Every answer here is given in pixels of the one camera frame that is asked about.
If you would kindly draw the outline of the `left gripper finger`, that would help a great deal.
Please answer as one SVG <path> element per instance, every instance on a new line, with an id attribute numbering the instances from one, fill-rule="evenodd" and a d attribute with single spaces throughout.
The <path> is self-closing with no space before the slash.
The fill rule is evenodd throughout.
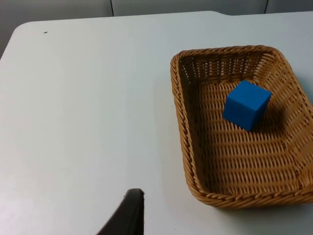
<path id="1" fill-rule="evenodd" d="M 139 188 L 128 190 L 99 235 L 143 235 L 144 192 Z"/>

